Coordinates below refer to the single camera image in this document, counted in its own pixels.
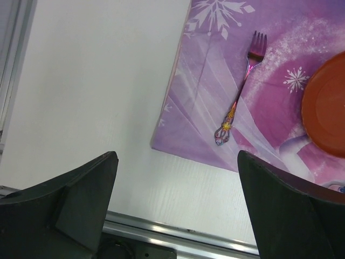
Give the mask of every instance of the pink tablecloth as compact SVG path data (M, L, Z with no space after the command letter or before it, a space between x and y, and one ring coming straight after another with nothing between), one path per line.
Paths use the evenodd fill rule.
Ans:
M343 0L192 0L152 147L237 171L240 149L311 182L345 185L345 160L305 134L300 104L310 76L345 50ZM254 31L268 35L227 144L213 139L246 70Z

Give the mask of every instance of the pink fork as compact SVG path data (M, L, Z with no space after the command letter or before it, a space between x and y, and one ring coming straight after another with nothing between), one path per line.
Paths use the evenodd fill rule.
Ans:
M224 143L227 143L230 139L230 129L232 127L235 111L237 108L239 97L243 90L243 86L246 83L249 73L264 60L266 47L267 47L267 36L263 35L262 33L257 34L257 32L255 31L253 39L252 39L252 43L250 45L250 49L247 55L248 66L247 66L246 75L242 81L240 88L238 89L235 101L233 102L232 106L230 106L230 110L224 117L221 127L215 132L215 141L218 146Z

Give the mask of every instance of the white tabletop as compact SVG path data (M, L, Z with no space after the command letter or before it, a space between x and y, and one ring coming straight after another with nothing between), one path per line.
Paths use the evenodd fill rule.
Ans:
M114 150L109 210L255 244L237 173L149 146L188 6L38 1L0 185L24 189Z

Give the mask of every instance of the snowflake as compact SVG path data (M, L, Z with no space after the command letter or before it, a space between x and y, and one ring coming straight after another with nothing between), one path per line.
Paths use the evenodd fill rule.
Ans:
M287 70L288 75L285 76L287 78L284 81L285 85L288 85L288 89L290 89L290 93L292 93L294 90L297 92L297 90L304 90L304 85L306 84L307 80L310 78L309 76L306 76L306 71L302 72L302 67L296 71L296 69L293 69L293 71Z
M198 13L188 21L189 30L193 31L196 27L200 28L208 18L209 31L214 24L217 24L217 30L221 31L224 39L227 39L228 36L229 20L233 20L239 27L242 26L242 23L235 20L234 12L243 14L255 11L251 5L246 5L246 2L237 3L229 0L199 0L193 9L197 9Z
M165 125L164 122L165 122L165 120L160 119L160 122L158 123L158 127L161 127L161 126L164 127L164 125Z
M185 32L184 35L190 39L191 36L194 36L194 32Z
M172 106L169 106L169 104L166 104L165 106L164 106L164 110L166 111L166 112L170 112L170 109L172 108Z

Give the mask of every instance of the purple napkin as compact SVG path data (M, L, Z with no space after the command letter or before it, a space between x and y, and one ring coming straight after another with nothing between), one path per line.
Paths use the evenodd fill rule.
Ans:
M311 182L345 186L345 160L306 136L300 105L313 73L345 50L343 0L192 0L152 148L237 171L247 150ZM231 137L213 138L246 70L254 31L268 36L250 74Z

